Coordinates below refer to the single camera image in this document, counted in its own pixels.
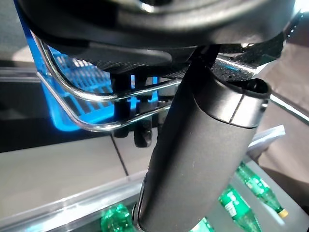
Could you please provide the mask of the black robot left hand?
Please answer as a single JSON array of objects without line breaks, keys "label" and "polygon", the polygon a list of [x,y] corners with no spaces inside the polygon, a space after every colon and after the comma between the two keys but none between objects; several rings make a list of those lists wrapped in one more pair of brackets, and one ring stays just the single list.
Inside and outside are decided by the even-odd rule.
[{"label": "black robot left hand", "polygon": [[[271,94],[246,68],[270,49],[294,9],[292,0],[17,0],[38,76],[80,128],[113,131],[167,111],[133,211],[145,232],[187,232],[216,203],[253,138]],[[73,83],[52,51],[119,78],[164,82],[95,93]],[[50,86],[91,102],[118,102],[177,85],[171,102],[133,118],[83,121]]]}]

